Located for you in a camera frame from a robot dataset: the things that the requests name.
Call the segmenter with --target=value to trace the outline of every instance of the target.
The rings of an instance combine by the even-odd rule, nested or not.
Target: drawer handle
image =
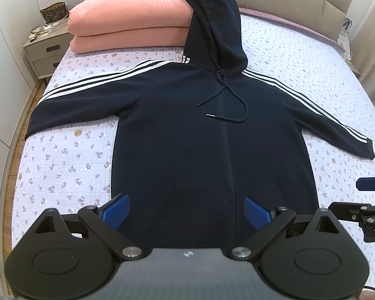
[[[48,48],[46,48],[46,52],[52,52],[52,51],[55,51],[55,50],[59,50],[60,49],[60,45],[54,45],[54,46],[50,46]]]

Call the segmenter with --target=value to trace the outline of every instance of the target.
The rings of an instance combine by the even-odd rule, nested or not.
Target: nightstand drawer
[[[54,73],[64,54],[41,59],[33,63],[39,77],[48,76]]]
[[[50,58],[52,56],[65,54],[74,35],[65,34],[40,41],[26,47],[26,51],[32,62]]]

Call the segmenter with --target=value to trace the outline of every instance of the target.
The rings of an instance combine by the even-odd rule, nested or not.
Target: hoodie
[[[129,195],[119,231],[141,247],[229,249],[255,230],[246,197],[299,214],[318,207],[305,128],[374,158],[372,141],[305,95],[247,68],[235,0],[193,8],[181,62],[146,60],[43,95],[26,138],[119,117],[111,195]]]

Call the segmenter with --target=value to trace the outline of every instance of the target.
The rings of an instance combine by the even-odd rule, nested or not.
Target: blue gripper pad
[[[254,228],[260,230],[266,224],[272,221],[270,212],[254,203],[250,198],[246,197],[243,203],[243,212],[246,219]]]
[[[101,206],[97,214],[113,229],[117,229],[128,216],[130,206],[129,196],[127,194],[119,194]]]
[[[355,186],[359,191],[375,191],[375,177],[358,178]]]

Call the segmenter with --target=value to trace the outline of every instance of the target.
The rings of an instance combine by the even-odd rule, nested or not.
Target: bed
[[[304,93],[343,123],[373,140],[375,108],[355,75],[331,46],[286,26],[241,15],[249,67]],[[180,61],[181,47],[118,49],[74,54],[68,50],[46,92],[92,74],[117,71],[146,60]],[[64,125],[36,133],[25,143],[12,215],[12,245],[40,213],[56,207],[76,213],[111,198],[112,150],[118,118]],[[346,153],[304,131],[321,207],[331,202],[375,204],[375,192],[360,192],[358,177],[375,176],[375,159]],[[375,287],[375,243],[364,243],[356,223],[343,225],[369,260],[368,285]]]

